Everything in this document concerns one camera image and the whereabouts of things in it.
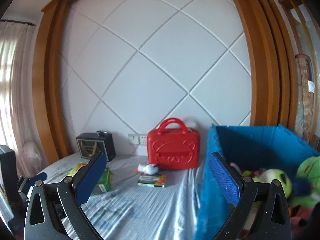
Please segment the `white wall socket panel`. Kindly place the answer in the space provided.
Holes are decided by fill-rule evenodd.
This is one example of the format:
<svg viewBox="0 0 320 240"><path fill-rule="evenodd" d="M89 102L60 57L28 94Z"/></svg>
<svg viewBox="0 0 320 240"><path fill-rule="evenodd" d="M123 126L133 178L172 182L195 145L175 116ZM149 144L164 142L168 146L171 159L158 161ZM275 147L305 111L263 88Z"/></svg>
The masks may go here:
<svg viewBox="0 0 320 240"><path fill-rule="evenodd" d="M132 145L146 145L146 134L128 134L129 143Z"/></svg>

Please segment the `black gift box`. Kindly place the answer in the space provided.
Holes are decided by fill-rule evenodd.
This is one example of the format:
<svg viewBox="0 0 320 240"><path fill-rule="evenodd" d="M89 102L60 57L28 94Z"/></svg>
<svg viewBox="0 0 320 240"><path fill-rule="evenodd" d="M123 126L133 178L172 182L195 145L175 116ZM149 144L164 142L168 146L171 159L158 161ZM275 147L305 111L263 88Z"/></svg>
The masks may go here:
<svg viewBox="0 0 320 240"><path fill-rule="evenodd" d="M107 131L82 133L76 137L76 142L81 156L85 159L91 159L96 153L103 153L107 162L110 162L116 156L112 134Z"/></svg>

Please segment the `green wet wipes pack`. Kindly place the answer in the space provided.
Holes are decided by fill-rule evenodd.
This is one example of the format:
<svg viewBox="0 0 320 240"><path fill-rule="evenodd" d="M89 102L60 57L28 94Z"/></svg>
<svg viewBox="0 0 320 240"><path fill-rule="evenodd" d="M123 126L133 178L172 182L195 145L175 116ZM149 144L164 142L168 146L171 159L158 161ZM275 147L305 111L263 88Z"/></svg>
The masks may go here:
<svg viewBox="0 0 320 240"><path fill-rule="evenodd" d="M67 174L67 176L75 176L75 174L80 170L80 168L85 167L86 163L83 162L79 162L77 163L71 170L70 172Z"/></svg>

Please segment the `pink green small box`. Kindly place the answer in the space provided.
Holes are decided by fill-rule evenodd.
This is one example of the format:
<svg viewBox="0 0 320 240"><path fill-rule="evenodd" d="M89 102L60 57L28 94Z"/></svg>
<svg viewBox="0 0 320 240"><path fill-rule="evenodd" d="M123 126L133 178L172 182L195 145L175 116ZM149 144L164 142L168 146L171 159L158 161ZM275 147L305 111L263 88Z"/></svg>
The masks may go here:
<svg viewBox="0 0 320 240"><path fill-rule="evenodd" d="M110 192L112 187L112 172L109 167L103 171L97 186L101 192Z"/></svg>

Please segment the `rolled patterned carpet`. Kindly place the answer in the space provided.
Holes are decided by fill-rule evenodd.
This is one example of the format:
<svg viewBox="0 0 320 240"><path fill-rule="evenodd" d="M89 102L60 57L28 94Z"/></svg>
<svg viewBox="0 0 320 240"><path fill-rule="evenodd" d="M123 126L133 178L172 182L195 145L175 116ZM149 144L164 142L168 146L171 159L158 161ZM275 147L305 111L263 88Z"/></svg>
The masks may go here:
<svg viewBox="0 0 320 240"><path fill-rule="evenodd" d="M295 56L300 73L300 84L302 87L302 106L303 106L303 139L310 141L313 108L315 97L315 84L313 80L313 67L311 59L306 54L297 54Z"/></svg>

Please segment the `blue plastic storage crate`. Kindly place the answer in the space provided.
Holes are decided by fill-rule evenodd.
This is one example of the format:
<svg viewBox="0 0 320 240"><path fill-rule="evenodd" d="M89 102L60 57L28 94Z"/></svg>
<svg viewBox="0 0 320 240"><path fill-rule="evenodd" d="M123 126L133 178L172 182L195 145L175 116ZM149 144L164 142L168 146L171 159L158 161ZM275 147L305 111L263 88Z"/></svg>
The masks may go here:
<svg viewBox="0 0 320 240"><path fill-rule="evenodd" d="M215 239L234 209L227 203L209 169L209 156L215 152L241 176L244 171L279 169L293 178L304 160L319 157L316 150L283 126L212 126L207 136L195 239ZM291 208L288 201L287 205L291 239L319 239L319 203L308 209ZM246 239L258 206L258 203L254 205L238 239Z"/></svg>

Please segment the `white plastic bag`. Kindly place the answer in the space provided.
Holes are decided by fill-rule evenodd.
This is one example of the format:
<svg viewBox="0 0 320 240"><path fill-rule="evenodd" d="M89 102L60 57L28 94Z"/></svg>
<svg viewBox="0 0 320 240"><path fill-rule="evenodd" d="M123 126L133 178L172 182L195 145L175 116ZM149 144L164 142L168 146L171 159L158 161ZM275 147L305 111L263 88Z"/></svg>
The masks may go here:
<svg viewBox="0 0 320 240"><path fill-rule="evenodd" d="M27 170L33 177L42 170L42 155L33 141L29 141L24 144L23 152Z"/></svg>

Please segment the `wooden glass partition screen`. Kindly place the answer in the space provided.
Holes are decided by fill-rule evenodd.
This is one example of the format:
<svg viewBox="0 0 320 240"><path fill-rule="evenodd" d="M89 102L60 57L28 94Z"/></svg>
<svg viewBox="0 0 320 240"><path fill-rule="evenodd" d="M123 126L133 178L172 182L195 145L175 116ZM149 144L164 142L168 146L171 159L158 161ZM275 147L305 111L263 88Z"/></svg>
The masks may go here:
<svg viewBox="0 0 320 240"><path fill-rule="evenodd" d="M279 3L283 7L292 28L298 50L297 54L308 55L312 62L315 97L309 144L319 150L319 25L303 0L279 0ZM298 83L301 88L299 106L303 109L302 87L299 76L298 71ZM303 110L301 118L296 122L296 128L300 129L299 133L303 136Z"/></svg>

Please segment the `green orange box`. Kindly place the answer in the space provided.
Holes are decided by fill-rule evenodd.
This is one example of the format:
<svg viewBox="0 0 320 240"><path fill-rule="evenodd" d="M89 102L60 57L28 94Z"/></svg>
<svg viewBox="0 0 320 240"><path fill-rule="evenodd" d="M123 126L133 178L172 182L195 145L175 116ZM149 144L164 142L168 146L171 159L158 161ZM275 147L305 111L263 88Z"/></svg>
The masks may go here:
<svg viewBox="0 0 320 240"><path fill-rule="evenodd" d="M138 179L138 186L165 187L166 175L164 174L141 174Z"/></svg>

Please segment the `small white duck toy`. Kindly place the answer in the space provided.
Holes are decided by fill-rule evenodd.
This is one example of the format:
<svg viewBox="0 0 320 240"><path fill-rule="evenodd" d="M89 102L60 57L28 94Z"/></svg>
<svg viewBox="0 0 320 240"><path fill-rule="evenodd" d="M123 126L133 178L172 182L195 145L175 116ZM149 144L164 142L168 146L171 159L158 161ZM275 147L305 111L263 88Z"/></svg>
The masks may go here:
<svg viewBox="0 0 320 240"><path fill-rule="evenodd" d="M157 164L147 164L147 165L138 165L136 168L137 173L143 173L147 175L157 174L159 171L159 166Z"/></svg>

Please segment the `sheer pink curtain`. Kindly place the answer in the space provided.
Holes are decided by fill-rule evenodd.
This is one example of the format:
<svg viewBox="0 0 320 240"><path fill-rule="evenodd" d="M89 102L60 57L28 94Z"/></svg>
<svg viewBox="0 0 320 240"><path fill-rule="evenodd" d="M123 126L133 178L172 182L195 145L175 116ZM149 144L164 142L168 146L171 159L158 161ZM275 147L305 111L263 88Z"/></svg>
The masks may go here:
<svg viewBox="0 0 320 240"><path fill-rule="evenodd" d="M31 94L32 46L35 25L1 21L1 144L16 154L18 174L28 177L23 146L39 145Z"/></svg>

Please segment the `red toy suitcase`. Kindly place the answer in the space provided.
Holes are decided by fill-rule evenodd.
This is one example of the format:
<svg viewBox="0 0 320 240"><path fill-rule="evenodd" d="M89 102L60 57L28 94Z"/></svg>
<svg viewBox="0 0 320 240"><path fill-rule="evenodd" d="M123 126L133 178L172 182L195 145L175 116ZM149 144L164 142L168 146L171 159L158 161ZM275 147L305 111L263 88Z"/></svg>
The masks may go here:
<svg viewBox="0 0 320 240"><path fill-rule="evenodd" d="M148 162L161 170L195 168L200 156L200 135L178 118L168 118L146 137Z"/></svg>

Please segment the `green frog plush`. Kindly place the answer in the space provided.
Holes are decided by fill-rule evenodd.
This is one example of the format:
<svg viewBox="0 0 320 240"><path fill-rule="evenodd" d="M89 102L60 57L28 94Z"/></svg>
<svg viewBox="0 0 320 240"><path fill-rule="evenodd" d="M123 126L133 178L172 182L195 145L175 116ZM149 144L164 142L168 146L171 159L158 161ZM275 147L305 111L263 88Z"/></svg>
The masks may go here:
<svg viewBox="0 0 320 240"><path fill-rule="evenodd" d="M279 180L291 208L301 206L308 209L319 203L319 157L304 160L293 178L289 178L284 171L279 169L244 171L242 175L261 183L270 183L274 179Z"/></svg>

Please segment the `striped blue tablecloth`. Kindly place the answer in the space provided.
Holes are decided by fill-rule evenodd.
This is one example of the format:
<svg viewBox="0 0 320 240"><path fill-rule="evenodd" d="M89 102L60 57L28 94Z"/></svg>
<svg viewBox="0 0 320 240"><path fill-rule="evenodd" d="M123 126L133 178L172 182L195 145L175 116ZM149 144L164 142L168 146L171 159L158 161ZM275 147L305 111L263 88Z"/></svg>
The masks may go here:
<svg viewBox="0 0 320 240"><path fill-rule="evenodd" d="M190 170L165 171L164 187L138 185L141 155L118 155L108 163L111 191L95 188L81 208L103 239L193 239L204 162Z"/></svg>

